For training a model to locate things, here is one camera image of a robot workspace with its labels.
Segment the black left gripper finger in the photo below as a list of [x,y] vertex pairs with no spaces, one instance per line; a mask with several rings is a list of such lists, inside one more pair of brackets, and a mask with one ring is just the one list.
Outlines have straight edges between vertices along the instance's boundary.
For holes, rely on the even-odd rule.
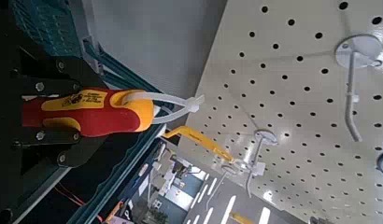
[[14,175],[49,175],[86,163],[106,137],[87,137],[75,128],[17,127],[11,132]]
[[19,48],[20,64],[11,71],[11,91],[19,96],[67,96],[86,88],[106,88],[89,64],[74,56],[37,55]]

